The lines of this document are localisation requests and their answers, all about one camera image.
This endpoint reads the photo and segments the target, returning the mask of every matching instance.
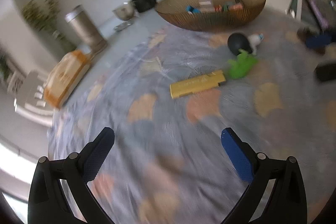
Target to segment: window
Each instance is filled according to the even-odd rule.
[[[32,183],[36,163],[20,157],[0,143],[0,169],[4,170],[11,176]]]
[[[14,213],[21,219],[24,224],[28,224],[28,203],[19,201],[11,196],[3,194]]]

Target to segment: black ball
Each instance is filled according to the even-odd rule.
[[[252,53],[252,48],[247,37],[242,33],[233,33],[227,40],[227,46],[234,55],[240,54],[239,49],[246,50],[248,53]]]

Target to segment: white toy figure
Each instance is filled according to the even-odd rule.
[[[252,54],[257,55],[257,46],[261,43],[264,39],[264,35],[261,34],[253,34],[247,38],[250,42],[250,47],[252,49]]]

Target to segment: metal pivot screw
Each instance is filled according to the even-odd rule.
[[[264,153],[258,153],[258,154],[257,154],[257,157],[258,157],[258,159],[260,159],[260,160],[264,160],[264,159],[266,159],[266,155],[265,155]]]
[[[69,158],[74,160],[75,158],[77,158],[78,156],[78,153],[77,152],[72,152],[70,155],[69,155]]]
[[[294,163],[296,163],[296,158],[290,156],[289,161],[294,164]]]
[[[43,156],[39,158],[39,163],[44,163],[46,161],[47,157]]]

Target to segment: toy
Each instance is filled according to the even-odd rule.
[[[232,5],[236,5],[236,2],[234,2],[234,1],[227,1],[227,2],[225,2],[225,6],[232,6]]]
[[[215,5],[215,12],[222,12],[223,11],[223,6],[222,5]]]
[[[257,46],[264,40],[264,35],[253,34],[247,38],[250,42],[250,47],[252,48],[252,54],[257,55]]]
[[[253,34],[249,37],[246,37],[242,33],[233,33],[229,36],[227,40],[227,45],[230,51],[234,55],[240,54],[239,49],[243,49],[248,53],[252,53],[253,55],[257,54],[257,46],[264,39],[264,35],[261,34]]]
[[[235,0],[235,3],[241,3],[244,6],[244,2],[242,0]]]
[[[243,5],[241,3],[237,3],[235,5],[231,5],[228,7],[229,11],[231,10],[243,10]]]
[[[242,33],[231,34],[227,40],[227,45],[234,55],[240,54],[239,49],[243,49],[248,53],[253,52],[248,38]]]
[[[223,71],[217,70],[207,75],[201,75],[170,84],[170,95],[173,99],[178,98],[180,96],[215,88],[225,81]]]
[[[326,52],[326,46],[336,42],[336,30],[329,28],[323,33],[316,33],[309,28],[300,28],[297,31],[297,37],[305,44],[305,46],[320,55]]]
[[[253,55],[249,54],[243,49],[239,49],[240,54],[237,56],[237,60],[228,60],[228,63],[231,65],[229,74],[232,79],[239,79],[245,77],[252,67],[258,63]]]
[[[188,5],[185,10],[188,12],[188,14],[197,14],[200,13],[200,11],[190,5]]]
[[[210,13],[216,11],[211,0],[200,0],[199,10],[201,11],[201,13]]]

